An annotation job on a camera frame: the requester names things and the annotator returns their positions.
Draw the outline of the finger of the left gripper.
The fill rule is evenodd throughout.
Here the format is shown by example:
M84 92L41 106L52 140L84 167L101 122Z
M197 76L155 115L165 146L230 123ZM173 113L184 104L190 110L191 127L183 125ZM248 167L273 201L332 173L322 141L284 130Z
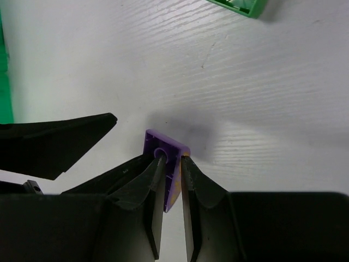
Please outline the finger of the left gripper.
M55 180L117 123L112 113L64 121L1 124L1 170Z

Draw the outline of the green compartment tray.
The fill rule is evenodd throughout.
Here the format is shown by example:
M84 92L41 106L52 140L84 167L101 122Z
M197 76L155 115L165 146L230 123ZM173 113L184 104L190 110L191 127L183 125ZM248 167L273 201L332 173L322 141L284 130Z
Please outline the green compartment tray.
M8 124L14 122L14 115L11 101L10 80L8 76L8 53L5 43L2 17L0 63L0 118L1 124Z

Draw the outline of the purple rectangular lego brick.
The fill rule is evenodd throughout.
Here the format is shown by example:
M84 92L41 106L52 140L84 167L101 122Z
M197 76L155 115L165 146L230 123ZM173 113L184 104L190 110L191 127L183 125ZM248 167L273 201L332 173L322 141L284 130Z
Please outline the purple rectangular lego brick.
M181 159L190 156L190 148L155 129L147 129L143 143L145 153L151 153L155 158L166 157L164 212L167 213L181 192Z

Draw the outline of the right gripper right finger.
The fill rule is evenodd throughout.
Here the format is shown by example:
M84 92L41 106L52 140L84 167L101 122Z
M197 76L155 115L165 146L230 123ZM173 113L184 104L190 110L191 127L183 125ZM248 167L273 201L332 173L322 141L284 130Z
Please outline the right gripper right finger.
M188 261L348 261L348 196L230 192L185 156Z

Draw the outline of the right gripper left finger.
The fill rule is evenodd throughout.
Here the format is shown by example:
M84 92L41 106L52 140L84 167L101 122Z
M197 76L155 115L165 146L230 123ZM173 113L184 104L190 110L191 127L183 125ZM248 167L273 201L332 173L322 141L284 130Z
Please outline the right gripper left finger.
M1 261L156 261L165 164L146 154L61 194L1 195Z

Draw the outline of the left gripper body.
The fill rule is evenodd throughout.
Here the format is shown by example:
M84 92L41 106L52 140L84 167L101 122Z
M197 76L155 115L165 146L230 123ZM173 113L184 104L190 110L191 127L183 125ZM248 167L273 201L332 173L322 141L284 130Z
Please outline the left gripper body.
M43 192L36 181L27 180L24 184L12 183L12 182L0 182L0 194L38 194L42 195Z

